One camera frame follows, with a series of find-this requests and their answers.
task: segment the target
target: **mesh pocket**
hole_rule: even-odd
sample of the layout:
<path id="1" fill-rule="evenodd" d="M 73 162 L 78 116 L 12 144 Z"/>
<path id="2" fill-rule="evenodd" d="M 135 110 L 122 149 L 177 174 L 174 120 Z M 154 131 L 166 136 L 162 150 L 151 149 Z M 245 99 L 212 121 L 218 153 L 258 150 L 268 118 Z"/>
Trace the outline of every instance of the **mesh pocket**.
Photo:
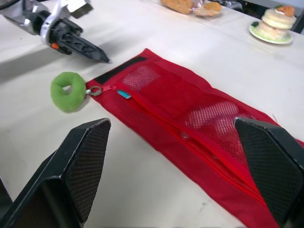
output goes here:
<path id="1" fill-rule="evenodd" d="M 234 103 L 208 95 L 204 98 L 204 102 L 184 115 L 181 121 L 187 127 L 210 138 L 239 163 L 247 167 L 244 151 L 234 126 L 234 118 L 237 116 L 256 119 Z"/>
<path id="2" fill-rule="evenodd" d="M 122 83 L 173 118 L 201 99 L 201 91 L 196 86 L 154 63 L 129 73 Z"/>

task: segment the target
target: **red fabric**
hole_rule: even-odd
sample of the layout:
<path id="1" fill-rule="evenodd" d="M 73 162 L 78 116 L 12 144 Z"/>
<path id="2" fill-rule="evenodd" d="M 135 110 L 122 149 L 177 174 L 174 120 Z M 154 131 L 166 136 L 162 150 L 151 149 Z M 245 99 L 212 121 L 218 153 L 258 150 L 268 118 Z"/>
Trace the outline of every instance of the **red fabric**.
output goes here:
<path id="1" fill-rule="evenodd" d="M 248 228 L 277 228 L 247 167 L 236 116 L 276 124 L 266 114 L 211 87 L 192 71 L 149 50 L 100 85 L 93 97 L 166 156 Z M 117 89 L 128 92 L 125 99 Z"/>

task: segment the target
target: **green toy ring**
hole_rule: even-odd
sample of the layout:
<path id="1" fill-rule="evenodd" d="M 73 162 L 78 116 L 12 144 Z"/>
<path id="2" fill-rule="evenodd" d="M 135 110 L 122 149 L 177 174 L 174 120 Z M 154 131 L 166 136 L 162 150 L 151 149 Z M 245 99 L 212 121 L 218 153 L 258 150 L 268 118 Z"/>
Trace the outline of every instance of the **green toy ring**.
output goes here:
<path id="1" fill-rule="evenodd" d="M 72 87 L 70 93 L 63 89 L 66 86 Z M 86 97 L 86 83 L 79 74 L 64 72 L 52 81 L 51 97 L 61 111 L 75 111 Z"/>

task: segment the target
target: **textured rubber pad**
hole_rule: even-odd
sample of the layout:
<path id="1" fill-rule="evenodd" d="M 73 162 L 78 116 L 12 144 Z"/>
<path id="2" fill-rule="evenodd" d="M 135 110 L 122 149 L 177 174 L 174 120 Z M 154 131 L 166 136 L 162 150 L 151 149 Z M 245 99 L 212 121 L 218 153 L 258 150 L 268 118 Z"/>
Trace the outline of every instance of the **textured rubber pad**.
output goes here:
<path id="1" fill-rule="evenodd" d="M 93 127 L 66 172 L 66 185 L 81 222 L 88 219 L 97 192 L 109 130 L 108 121 Z"/>

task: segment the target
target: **stacked pastry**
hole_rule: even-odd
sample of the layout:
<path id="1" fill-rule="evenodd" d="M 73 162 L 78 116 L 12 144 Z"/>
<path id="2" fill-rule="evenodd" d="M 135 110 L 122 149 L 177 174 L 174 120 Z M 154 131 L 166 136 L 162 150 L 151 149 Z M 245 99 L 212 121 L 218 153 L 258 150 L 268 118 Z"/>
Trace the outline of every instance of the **stacked pastry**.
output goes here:
<path id="1" fill-rule="evenodd" d="M 256 29 L 260 35 L 268 39 L 285 39 L 288 36 L 288 30 L 296 21 L 294 13 L 294 8 L 291 6 L 267 9 L 262 17 L 262 22 Z"/>

